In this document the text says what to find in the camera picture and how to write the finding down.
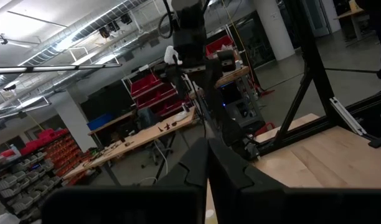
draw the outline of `black plastic part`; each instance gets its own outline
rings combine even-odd
[[[381,138],[372,140],[371,142],[368,143],[368,145],[375,149],[377,149],[378,147],[381,147]]]

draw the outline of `black cable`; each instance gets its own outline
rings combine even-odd
[[[162,38],[168,39],[172,36],[172,33],[174,32],[174,28],[172,26],[172,14],[173,14],[173,12],[170,11],[170,7],[168,6],[167,0],[163,0],[163,3],[164,3],[164,6],[166,7],[167,13],[164,16],[162,16],[162,18],[159,21],[158,32]],[[163,33],[161,32],[161,24],[163,23],[163,20],[166,18],[166,16],[168,16],[168,20],[169,20],[169,24],[170,24],[170,32],[168,33],[167,36],[163,35]]]
[[[196,102],[197,102],[197,103],[199,104],[199,106],[200,106],[200,112],[201,112],[201,114],[202,114],[202,116],[201,116],[201,120],[202,120],[202,122],[203,122],[203,128],[204,128],[204,137],[206,137],[206,129],[205,129],[204,113],[203,113],[202,105],[201,105],[201,103],[200,103],[200,101],[199,101],[199,97],[197,96],[197,91],[196,91],[196,89],[195,89],[195,85],[193,85],[192,80],[189,80],[189,81],[190,81],[190,84],[192,84],[192,88],[193,88],[193,90],[195,91]]]

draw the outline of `black metal frame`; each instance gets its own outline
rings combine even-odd
[[[334,97],[334,92],[327,77],[326,70],[338,69],[324,68],[321,56],[315,43],[315,38],[309,26],[308,18],[306,17],[306,13],[304,11],[303,5],[301,4],[301,1],[284,0],[284,2],[292,19],[294,29],[298,35],[301,49],[303,51],[303,57],[305,61],[304,77],[301,80],[301,86],[275,138],[269,139],[258,146],[260,156],[264,156],[275,150],[281,149],[282,147],[288,146],[335,126],[341,126],[343,128],[349,129],[346,123],[332,107],[330,102],[330,98]],[[373,71],[361,70],[358,72],[372,73]],[[289,126],[294,120],[294,116],[305,96],[305,93],[311,84],[311,81],[314,81],[317,93],[326,115],[311,123],[288,131]],[[378,100],[381,100],[381,94],[370,97],[366,100],[362,100],[354,105],[350,105],[347,107],[347,110],[350,112],[350,114],[354,115],[358,112],[361,112],[361,110],[368,110],[372,105],[380,103]],[[375,136],[371,136],[369,134],[365,135],[364,137],[370,140],[376,139]]]

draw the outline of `workbench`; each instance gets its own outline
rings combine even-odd
[[[117,123],[117,122],[119,122],[119,121],[121,121],[123,119],[126,119],[126,118],[134,115],[135,111],[136,110],[132,110],[132,111],[130,111],[130,112],[128,112],[128,113],[126,113],[126,114],[124,114],[124,115],[114,119],[113,121],[110,121],[110,122],[104,124],[103,126],[100,126],[99,128],[96,128],[95,130],[93,130],[90,133],[88,133],[88,135],[91,136],[91,138],[95,141],[95,143],[98,145],[99,148],[103,148],[102,143],[99,141],[98,137],[96,136],[96,133],[101,131],[101,130],[103,130],[103,129],[105,129],[105,128],[107,128],[107,127],[110,127],[111,125],[113,125],[113,124],[115,124],[115,123]]]
[[[308,114],[294,120],[289,129],[318,118]],[[261,134],[255,140],[269,140],[279,129]],[[288,187],[381,189],[381,147],[374,149],[368,143],[369,140],[336,126],[250,164]],[[209,183],[206,210],[215,214]],[[209,223],[217,223],[215,215]]]
[[[88,169],[103,165],[103,167],[105,168],[109,176],[112,178],[112,181],[116,185],[119,185],[120,183],[118,182],[117,178],[114,176],[113,172],[110,170],[106,162],[114,157],[120,156],[128,151],[134,150],[148,142],[151,142],[155,139],[165,136],[173,131],[177,131],[180,134],[180,136],[183,138],[184,142],[186,143],[187,147],[189,148],[189,145],[186,139],[183,137],[182,133],[179,131],[181,128],[188,126],[193,122],[193,118],[195,115],[195,107],[193,106],[189,110],[190,111],[188,112],[188,116],[182,121],[178,121],[175,126],[172,125],[175,118],[175,115],[174,115],[150,128],[141,130],[138,134],[135,134],[134,136],[128,136],[125,139],[125,142],[129,142],[130,143],[129,146],[125,146],[125,143],[116,142],[109,147],[109,148],[115,147],[113,150],[107,152],[106,154],[100,156],[99,158],[95,159],[92,162],[81,163],[72,171],[70,171],[68,174],[63,176],[63,179],[71,178]],[[164,128],[166,124],[170,125],[170,128],[168,130]]]
[[[242,66],[238,70],[232,71],[232,72],[225,72],[222,77],[215,83],[215,87],[218,88],[220,86],[223,86],[225,84],[228,84],[230,82],[233,82],[237,80],[238,78],[241,78],[249,73],[250,69],[249,67]],[[199,95],[204,95],[203,89],[197,90],[197,93]],[[191,100],[196,99],[195,92],[192,91],[189,93],[189,98]]]
[[[351,16],[352,26],[354,26],[355,34],[357,36],[357,42],[364,39],[362,36],[362,32],[360,31],[359,21],[363,21],[369,18],[369,16],[359,18],[360,14],[363,12],[365,11],[361,8],[356,11],[350,10],[334,18],[334,19],[342,19],[342,18]]]

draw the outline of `door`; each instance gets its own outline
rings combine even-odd
[[[303,0],[303,5],[315,37],[329,34],[320,0]]]

